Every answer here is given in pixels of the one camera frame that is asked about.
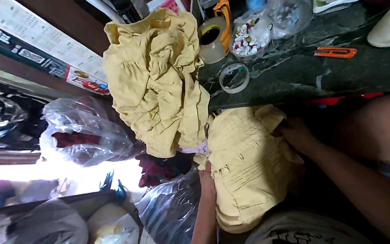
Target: black countertop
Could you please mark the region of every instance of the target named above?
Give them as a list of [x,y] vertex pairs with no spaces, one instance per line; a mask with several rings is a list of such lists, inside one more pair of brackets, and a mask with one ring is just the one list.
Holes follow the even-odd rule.
[[[265,55],[245,63],[247,87],[235,94],[219,85],[221,71],[239,63],[232,54],[199,71],[199,82],[210,93],[209,109],[287,103],[303,99],[390,91],[390,47],[370,46],[366,36],[386,13],[371,13],[361,4],[315,17],[296,36],[269,44]],[[355,47],[351,59],[306,56],[308,46]]]

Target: person's knee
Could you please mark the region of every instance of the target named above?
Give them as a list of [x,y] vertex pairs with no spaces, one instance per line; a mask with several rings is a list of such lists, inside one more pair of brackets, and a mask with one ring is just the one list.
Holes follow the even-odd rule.
[[390,95],[374,99],[344,119],[338,135],[345,153],[390,161]]

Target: hand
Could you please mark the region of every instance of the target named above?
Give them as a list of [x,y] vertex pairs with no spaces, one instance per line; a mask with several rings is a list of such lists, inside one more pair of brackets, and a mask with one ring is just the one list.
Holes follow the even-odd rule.
[[278,130],[297,151],[307,156],[317,150],[316,146],[321,143],[306,127],[303,119],[287,119],[285,123],[281,123]]
[[201,194],[212,197],[216,201],[216,187],[211,177],[211,163],[207,161],[205,170],[199,171],[199,180],[201,182]]

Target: tape roll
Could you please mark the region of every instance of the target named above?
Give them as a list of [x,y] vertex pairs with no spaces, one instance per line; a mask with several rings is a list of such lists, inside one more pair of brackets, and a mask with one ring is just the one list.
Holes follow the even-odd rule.
[[224,18],[215,17],[198,28],[199,56],[204,63],[216,63],[227,55],[221,43],[221,36],[226,27]]
[[[224,77],[235,69],[244,69],[246,71],[246,76],[244,78],[243,83],[240,86],[237,86],[235,88],[229,88],[227,86],[224,86]],[[222,70],[221,75],[219,76],[219,84],[222,87],[222,89],[227,93],[241,92],[243,89],[246,88],[248,83],[249,83],[249,70],[244,64],[241,63],[235,63],[227,66],[224,70]]]

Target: crumpled yellow garment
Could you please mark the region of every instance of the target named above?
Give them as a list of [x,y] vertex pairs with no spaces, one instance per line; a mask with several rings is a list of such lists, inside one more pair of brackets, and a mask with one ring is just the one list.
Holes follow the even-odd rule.
[[103,67],[113,108],[159,158],[205,139],[209,93],[198,83],[197,22],[157,9],[133,24],[108,23]]
[[210,155],[197,154],[198,169],[211,162],[220,227],[230,233],[254,228],[264,213],[282,202],[290,183],[303,172],[303,160],[283,137],[271,133],[285,118],[272,105],[227,109],[209,128]]

